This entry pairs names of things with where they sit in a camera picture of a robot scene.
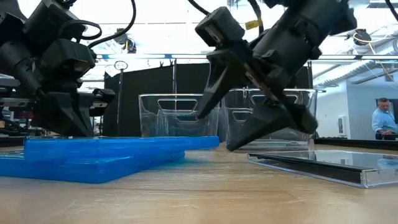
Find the yellow label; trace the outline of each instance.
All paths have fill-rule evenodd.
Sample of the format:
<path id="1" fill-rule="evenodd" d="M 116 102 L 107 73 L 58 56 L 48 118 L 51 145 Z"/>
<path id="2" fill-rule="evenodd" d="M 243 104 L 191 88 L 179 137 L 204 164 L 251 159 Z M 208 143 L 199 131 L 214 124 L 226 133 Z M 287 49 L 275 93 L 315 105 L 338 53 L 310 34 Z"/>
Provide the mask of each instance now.
<path id="1" fill-rule="evenodd" d="M 262 21 L 249 21 L 247 23 L 244 24 L 246 26 L 246 30 L 250 30 L 250 29 L 254 29 L 256 27 L 259 27 L 260 25 L 262 25 Z"/>

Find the black cable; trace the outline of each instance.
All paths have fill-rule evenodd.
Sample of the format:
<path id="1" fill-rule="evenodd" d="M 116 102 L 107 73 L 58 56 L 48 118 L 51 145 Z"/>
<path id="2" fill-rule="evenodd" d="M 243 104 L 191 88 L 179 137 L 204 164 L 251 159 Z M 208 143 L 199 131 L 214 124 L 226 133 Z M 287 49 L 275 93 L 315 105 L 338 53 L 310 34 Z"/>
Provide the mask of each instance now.
<path id="1" fill-rule="evenodd" d="M 388 8 L 391 10 L 392 15 L 394 15 L 394 17 L 398 21 L 398 13 L 397 13 L 396 9 L 394 9 L 394 6 L 391 4 L 391 1 L 386 0 L 386 4 L 387 4 Z"/>
<path id="2" fill-rule="evenodd" d="M 78 40 L 95 40 L 97 38 L 100 38 L 102 35 L 102 29 L 101 29 L 100 25 L 98 25 L 94 22 L 77 19 L 77 20 L 70 20 L 70 21 L 67 21 L 64 24 L 62 24 L 62 26 L 58 30 L 58 38 L 61 38 L 65 29 L 68 26 L 72 26 L 72 25 L 88 25 L 88 26 L 93 26 L 93 27 L 99 29 L 99 32 L 96 35 L 92 35 L 92 36 L 88 36 L 88 37 L 82 35 L 81 37 L 76 38 Z"/>
<path id="3" fill-rule="evenodd" d="M 11 121 L 10 119 L 2 118 L 1 121 L 4 121 L 6 124 L 10 124 L 10 126 L 13 126 L 16 129 L 20 129 L 21 128 L 17 123 Z"/>
<path id="4" fill-rule="evenodd" d="M 253 11 L 257 16 L 257 20 L 259 21 L 259 35 L 261 35 L 264 32 L 264 25 L 262 25 L 260 6 L 258 5 L 256 0 L 248 0 L 248 2 L 250 3 L 251 7 L 253 8 Z"/>
<path id="5" fill-rule="evenodd" d="M 132 4 L 132 18 L 131 18 L 131 21 L 130 21 L 129 25 L 126 28 L 124 28 L 122 31 L 120 31 L 120 32 L 117 32 L 117 33 L 115 33 L 115 34 L 113 34 L 113 35 L 111 35 L 109 37 L 104 37 L 104 38 L 102 38 L 100 40 L 96 40 L 96 41 L 92 42 L 91 44 L 89 44 L 87 46 L 89 49 L 91 49 L 94 46 L 96 46 L 98 44 L 101 44 L 103 42 L 106 42 L 106 41 L 109 41 L 109 40 L 113 40 L 113 39 L 115 39 L 117 37 L 120 37 L 123 34 L 127 33 L 131 29 L 132 25 L 134 25 L 134 22 L 136 21 L 136 16 L 137 16 L 136 1 L 135 0 L 131 0 L 131 4 Z"/>
<path id="6" fill-rule="evenodd" d="M 195 0 L 188 0 L 188 2 L 195 8 L 198 9 L 201 13 L 204 15 L 209 15 L 210 12 L 208 12 L 206 9 L 202 8 L 201 6 L 198 5 L 198 3 L 195 2 Z"/>

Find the man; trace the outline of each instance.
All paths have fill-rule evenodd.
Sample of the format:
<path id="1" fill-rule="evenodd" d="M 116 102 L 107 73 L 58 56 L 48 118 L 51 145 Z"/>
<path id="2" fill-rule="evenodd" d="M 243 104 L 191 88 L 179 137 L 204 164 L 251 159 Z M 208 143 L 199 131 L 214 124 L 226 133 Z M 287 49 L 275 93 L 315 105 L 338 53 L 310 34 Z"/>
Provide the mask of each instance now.
<path id="1" fill-rule="evenodd" d="M 391 134 L 398 133 L 398 126 L 389 111 L 390 102 L 387 98 L 377 100 L 377 109 L 372 115 L 372 128 L 376 132 L 376 140 L 396 140 Z"/>

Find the transparent storage bin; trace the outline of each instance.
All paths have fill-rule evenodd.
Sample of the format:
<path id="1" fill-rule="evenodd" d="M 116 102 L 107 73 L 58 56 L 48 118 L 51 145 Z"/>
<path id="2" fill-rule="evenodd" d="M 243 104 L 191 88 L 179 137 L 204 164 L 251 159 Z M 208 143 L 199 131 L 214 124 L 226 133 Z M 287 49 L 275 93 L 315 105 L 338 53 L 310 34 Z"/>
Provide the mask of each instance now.
<path id="1" fill-rule="evenodd" d="M 339 150 L 252 152 L 248 161 L 361 188 L 398 185 L 397 155 Z"/>
<path id="2" fill-rule="evenodd" d="M 197 119 L 202 94 L 143 94 L 139 96 L 142 137 L 216 136 L 217 106 L 204 119 Z"/>
<path id="3" fill-rule="evenodd" d="M 285 94 L 292 102 L 307 105 L 315 116 L 316 90 L 286 89 Z M 223 98 L 222 111 L 225 113 L 228 144 L 240 135 L 241 126 L 251 115 L 254 106 L 261 104 L 266 96 L 259 89 L 232 89 Z M 306 150 L 310 146 L 311 134 L 305 134 L 290 128 L 285 128 L 263 136 L 241 147 L 241 151 L 291 151 Z"/>

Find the white device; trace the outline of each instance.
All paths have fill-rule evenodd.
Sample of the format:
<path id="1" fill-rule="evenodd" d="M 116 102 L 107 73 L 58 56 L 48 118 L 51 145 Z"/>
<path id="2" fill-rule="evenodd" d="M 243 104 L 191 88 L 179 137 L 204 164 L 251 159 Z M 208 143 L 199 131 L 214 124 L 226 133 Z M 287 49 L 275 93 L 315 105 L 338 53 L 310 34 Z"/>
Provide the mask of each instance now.
<path id="1" fill-rule="evenodd" d="M 338 134 L 340 136 L 346 136 L 346 116 L 338 117 Z"/>

